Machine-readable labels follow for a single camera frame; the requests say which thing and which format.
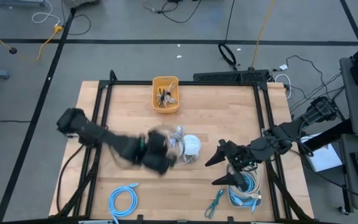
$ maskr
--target gray floor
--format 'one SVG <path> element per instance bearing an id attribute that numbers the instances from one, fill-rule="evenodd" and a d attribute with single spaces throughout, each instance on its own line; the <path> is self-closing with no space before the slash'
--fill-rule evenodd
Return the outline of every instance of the gray floor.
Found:
<path id="1" fill-rule="evenodd" d="M 61 17 L 59 0 L 50 0 L 53 14 Z M 150 0 L 160 7 L 164 1 Z M 269 0 L 236 1 L 229 29 L 230 40 L 256 40 Z M 346 0 L 358 25 L 358 1 Z M 91 30 L 84 35 L 69 35 L 68 39 L 145 40 L 145 39 L 223 39 L 229 19 L 230 0 L 204 0 L 194 17 L 186 24 L 175 24 L 143 8 L 143 1 L 101 1 L 84 7 L 76 15 L 86 14 L 92 20 Z M 196 6 L 186 0 L 172 13 L 176 19 L 185 18 Z M 47 39 L 56 23 L 49 18 L 43 24 L 33 24 L 31 15 L 39 7 L 14 6 L 0 8 L 0 37 L 5 39 Z M 78 18 L 70 32 L 81 32 L 87 21 Z M 339 0 L 277 1 L 266 26 L 263 40 L 357 41 Z M 22 55 L 35 58 L 40 44 L 12 44 Z M 253 45 L 231 45 L 246 70 L 252 60 Z M 9 80 L 0 80 L 0 119 L 30 120 L 47 76 L 57 44 L 47 45 L 38 62 L 10 55 L 0 45 L 0 69 L 10 72 Z M 324 73 L 327 81 L 339 72 L 339 59 L 352 55 L 358 47 L 328 46 L 272 46 L 261 45 L 255 68 L 277 68 L 285 59 L 297 54 L 312 60 Z M 319 74 L 307 62 L 290 59 L 285 72 L 291 84 L 311 92 L 321 84 Z M 58 177 L 66 140 L 55 129 L 55 122 L 63 111 L 75 106 L 83 80 L 108 78 L 113 69 L 121 80 L 151 80 L 159 75 L 175 75 L 192 80 L 194 73 L 230 71 L 216 45 L 181 44 L 65 44 L 55 71 L 47 99 L 32 138 L 22 172 L 17 181 L 4 221 L 47 217 Z M 342 85 L 341 78 L 328 87 Z M 293 90 L 288 100 L 293 106 L 302 99 Z M 344 94 L 337 99 L 347 116 Z M 293 113 L 302 114 L 307 103 Z M 309 133 L 317 133 L 335 125 L 316 124 Z M 0 123 L 0 201 L 23 142 L 28 124 Z M 339 169 L 323 172 L 326 177 L 342 182 Z M 358 211 L 348 217 L 336 211 L 343 204 L 341 190 L 313 174 L 305 173 L 314 215 L 322 221 L 355 223 Z"/>

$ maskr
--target table leg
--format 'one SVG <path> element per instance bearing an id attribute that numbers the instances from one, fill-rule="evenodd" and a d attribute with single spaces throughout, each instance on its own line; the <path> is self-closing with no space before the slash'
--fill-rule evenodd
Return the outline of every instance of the table leg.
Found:
<path id="1" fill-rule="evenodd" d="M 341 134 L 352 134 L 352 123 L 351 119 L 348 118 L 345 121 L 335 125 L 334 127 L 328 129 L 327 131 L 319 134 L 318 136 L 305 142 L 305 145 L 308 146 L 312 151 L 319 149 L 330 142 L 333 142 L 341 137 Z"/>

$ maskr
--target wooden table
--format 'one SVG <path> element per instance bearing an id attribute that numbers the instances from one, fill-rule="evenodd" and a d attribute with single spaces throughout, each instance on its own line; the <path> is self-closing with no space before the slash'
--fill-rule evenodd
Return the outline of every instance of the wooden table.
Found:
<path id="1" fill-rule="evenodd" d="M 83 82 L 76 107 L 92 116 L 98 82 Z M 193 164 L 175 166 L 163 177 L 140 169 L 120 169 L 114 163 L 107 146 L 103 146 L 99 165 L 98 179 L 94 192 L 91 218 L 111 219 L 108 211 L 108 198 L 111 192 L 122 185 L 138 182 L 135 188 L 139 204 L 135 212 L 124 219 L 136 219 L 143 214 L 145 220 L 208 220 L 204 212 L 215 199 L 220 188 L 211 182 L 226 173 L 226 163 L 222 162 L 205 167 L 205 162 L 216 151 L 218 140 L 226 139 L 240 144 L 248 144 L 260 137 L 259 123 L 255 108 L 252 87 L 248 86 L 179 86 L 180 108 L 174 114 L 158 114 L 152 109 L 152 86 L 114 85 L 108 114 L 107 125 L 117 133 L 139 135 L 158 124 L 173 127 L 183 125 L 187 134 L 195 134 L 201 139 L 200 157 Z M 274 121 L 280 124 L 290 121 L 285 89 L 281 83 L 268 83 Z M 265 103 L 260 92 L 265 124 L 267 115 Z M 103 107 L 99 112 L 101 119 Z M 79 148 L 77 139 L 69 139 L 62 165 Z M 78 186 L 84 151 L 80 152 L 67 166 L 62 178 L 61 205 L 70 199 Z M 299 206 L 313 217 L 308 189 L 299 156 L 287 153 L 282 156 L 287 189 Z M 213 220 L 226 221 L 234 217 L 235 221 L 273 221 L 269 185 L 264 164 L 259 164 L 257 173 L 261 180 L 262 204 L 254 214 L 250 208 L 234 208 L 230 205 L 227 193 L 224 194 Z M 281 194 L 278 201 L 281 217 L 284 216 Z M 84 213 L 87 190 L 83 194 L 80 214 Z M 50 214 L 55 214 L 56 193 Z M 118 209 L 126 209 L 131 203 L 129 194 L 123 193 L 116 200 Z"/>

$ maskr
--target gray desk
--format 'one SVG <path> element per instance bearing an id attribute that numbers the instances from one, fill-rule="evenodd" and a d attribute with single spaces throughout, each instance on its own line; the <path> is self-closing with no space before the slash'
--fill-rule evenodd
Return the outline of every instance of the gray desk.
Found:
<path id="1" fill-rule="evenodd" d="M 351 134 L 343 134 L 339 143 L 341 145 L 341 154 L 343 156 L 346 168 L 346 186 L 350 190 L 358 193 L 358 176 L 356 173 L 356 168 L 353 165 L 350 156 L 350 153 L 358 152 L 358 136 L 353 136 Z M 354 196 L 352 194 L 347 195 L 350 199 L 350 209 L 351 207 L 355 207 L 358 209 L 358 196 Z"/>
<path id="2" fill-rule="evenodd" d="M 312 150 L 319 149 L 328 143 L 339 139 L 342 134 L 358 134 L 358 85 L 355 84 L 350 71 L 352 60 L 349 58 L 342 58 L 340 59 L 339 64 L 341 66 L 350 116 L 349 119 L 305 142 L 305 144 Z"/>

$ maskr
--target black metal frame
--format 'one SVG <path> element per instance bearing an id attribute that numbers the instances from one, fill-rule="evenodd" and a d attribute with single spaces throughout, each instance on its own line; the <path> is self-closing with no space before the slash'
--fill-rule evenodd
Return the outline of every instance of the black metal frame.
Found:
<path id="1" fill-rule="evenodd" d="M 110 99 L 111 99 L 111 93 L 112 93 L 112 86 L 113 85 L 152 85 L 152 81 L 120 81 L 120 80 L 117 80 L 117 77 L 115 76 L 113 71 L 111 71 L 111 73 L 110 73 L 110 80 L 100 80 L 99 81 L 99 86 L 98 86 L 98 92 L 96 94 L 96 101 L 95 101 L 95 104 L 94 104 L 94 110 L 93 110 L 93 115 L 92 115 L 92 120 L 91 121 L 94 122 L 94 123 L 97 122 L 97 117 L 98 117 L 98 113 L 99 113 L 99 109 L 100 109 L 101 97 L 102 97 L 102 94 L 103 94 L 103 90 L 105 88 L 107 88 L 106 99 L 105 99 L 105 102 L 104 102 L 104 108 L 103 108 L 103 114 L 102 114 L 102 120 L 100 122 L 101 126 L 106 125 L 107 116 L 108 116 L 108 108 L 109 108 L 109 103 L 110 103 Z M 265 129 L 265 123 L 264 123 L 264 117 L 263 117 L 263 113 L 262 113 L 262 105 L 261 105 L 260 96 L 259 96 L 259 90 L 262 90 L 262 93 L 264 95 L 266 110 L 267 110 L 268 124 L 269 124 L 270 127 L 272 127 L 274 125 L 273 113 L 272 113 L 272 108 L 270 106 L 270 98 L 269 98 L 269 93 L 267 91 L 266 82 L 243 82 L 242 79 L 240 79 L 238 82 L 179 81 L 179 85 L 252 86 L 253 89 L 254 89 L 255 104 L 256 104 L 256 109 L 257 109 L 260 132 L 261 132 L 261 134 L 264 134 L 263 131 Z M 80 184 L 84 181 L 85 176 L 87 174 L 88 165 L 89 165 L 89 162 L 90 162 L 90 155 L 91 155 L 92 150 L 93 150 L 92 148 L 86 148 L 85 157 L 84 157 L 82 170 L 81 170 Z M 101 145 L 96 146 L 96 152 L 95 153 L 100 155 L 100 153 L 101 153 Z M 95 159 L 94 162 L 99 164 L 100 156 L 95 156 L 95 158 L 97 158 L 97 159 Z M 282 183 L 285 185 L 284 171 L 283 171 L 282 161 L 281 161 L 281 158 L 280 158 L 279 154 L 275 155 L 275 161 L 277 163 L 278 177 L 282 181 Z M 266 166 L 266 169 L 273 169 L 273 167 L 272 166 Z M 96 179 L 97 179 L 97 172 L 93 176 L 92 181 L 91 181 L 91 183 L 89 185 L 89 194 L 88 194 L 88 198 L 87 198 L 87 202 L 86 202 L 86 210 L 85 210 L 85 217 L 87 217 L 87 218 L 90 218 L 90 215 L 91 215 L 91 208 L 92 208 L 92 203 L 93 203 L 94 190 L 95 190 L 95 186 L 96 186 Z M 276 192 L 276 189 L 275 189 L 275 184 L 273 183 L 271 178 L 268 178 L 268 185 L 269 185 L 270 197 L 271 197 L 271 201 L 272 201 L 272 210 L 273 210 L 274 220 L 275 221 L 282 220 L 280 218 L 280 211 L 278 209 L 278 200 L 277 200 L 277 192 Z M 285 200 L 285 198 L 283 198 L 283 204 L 284 204 L 284 209 L 285 209 L 285 219 L 286 220 L 291 220 L 292 219 L 291 208 L 290 208 L 288 202 Z M 74 206 L 73 216 L 78 216 L 79 215 L 80 206 L 81 206 L 81 197 L 78 199 L 77 203 Z M 143 219 L 142 219 L 142 215 L 139 215 L 137 220 L 132 220 L 132 222 L 130 222 L 130 223 L 138 222 L 139 219 L 141 219 L 141 221 L 143 223 L 145 223 L 143 221 Z M 165 223 L 168 223 L 168 222 L 177 223 L 176 220 L 175 221 L 174 220 L 167 221 Z M 244 222 L 235 222 L 233 217 L 228 217 L 227 222 L 228 223 L 244 223 Z M 194 223 L 222 223 L 222 222 L 210 221 L 210 222 L 194 222 Z"/>

